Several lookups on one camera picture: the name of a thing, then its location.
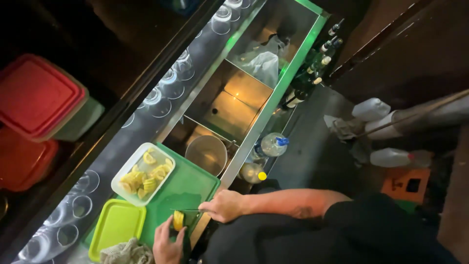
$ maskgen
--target yellow bottle cap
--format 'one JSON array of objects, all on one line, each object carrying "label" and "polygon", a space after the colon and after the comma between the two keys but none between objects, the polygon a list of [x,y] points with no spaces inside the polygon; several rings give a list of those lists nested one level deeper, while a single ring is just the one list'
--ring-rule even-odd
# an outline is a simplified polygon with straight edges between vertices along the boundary
[{"label": "yellow bottle cap", "polygon": [[265,180],[267,179],[267,174],[265,172],[259,172],[257,177],[259,177],[259,180]]}]

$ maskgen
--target green cutting board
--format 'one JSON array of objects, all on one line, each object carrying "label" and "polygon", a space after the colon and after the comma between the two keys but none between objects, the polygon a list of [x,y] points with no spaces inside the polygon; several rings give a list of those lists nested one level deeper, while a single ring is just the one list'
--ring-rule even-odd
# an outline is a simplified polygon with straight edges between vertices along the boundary
[{"label": "green cutting board", "polygon": [[[163,144],[157,146],[174,158],[176,166],[161,189],[147,204],[145,223],[140,236],[140,242],[153,247],[155,229],[174,213],[170,209],[192,209],[201,203],[209,201],[220,186],[220,180],[199,166],[188,161]],[[194,231],[202,217],[199,212],[184,212],[184,225],[188,227],[188,237]],[[94,227],[83,241],[89,247],[94,234]]]}]

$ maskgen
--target tattoo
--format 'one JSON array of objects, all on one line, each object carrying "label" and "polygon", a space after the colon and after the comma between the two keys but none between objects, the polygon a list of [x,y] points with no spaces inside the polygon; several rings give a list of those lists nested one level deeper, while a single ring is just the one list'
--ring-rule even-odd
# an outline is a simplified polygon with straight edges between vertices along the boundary
[{"label": "tattoo", "polygon": [[313,209],[311,207],[298,206],[290,212],[290,215],[299,219],[313,218]]}]

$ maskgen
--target hand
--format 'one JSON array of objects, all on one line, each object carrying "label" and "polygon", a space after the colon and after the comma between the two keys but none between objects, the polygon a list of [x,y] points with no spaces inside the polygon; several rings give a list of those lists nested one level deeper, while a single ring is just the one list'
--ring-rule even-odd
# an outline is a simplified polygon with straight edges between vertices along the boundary
[{"label": "hand", "polygon": [[184,240],[184,231],[182,228],[176,238],[176,243],[169,240],[169,226],[173,222],[171,215],[166,222],[155,229],[155,242],[153,244],[153,256],[157,264],[179,264],[182,257],[182,241]]},{"label": "hand", "polygon": [[222,190],[210,202],[200,204],[199,210],[208,210],[213,220],[227,223],[244,214],[243,198],[240,193]]}]

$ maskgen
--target person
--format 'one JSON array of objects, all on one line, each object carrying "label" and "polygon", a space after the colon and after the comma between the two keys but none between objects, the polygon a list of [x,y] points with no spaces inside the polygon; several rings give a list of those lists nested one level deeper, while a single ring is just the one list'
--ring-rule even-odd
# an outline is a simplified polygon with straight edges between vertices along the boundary
[{"label": "person", "polygon": [[[385,194],[352,200],[330,190],[248,195],[222,190],[199,209],[226,223],[213,233],[199,263],[458,263]],[[171,221],[155,232],[157,264],[181,259],[184,232],[171,243]]]}]

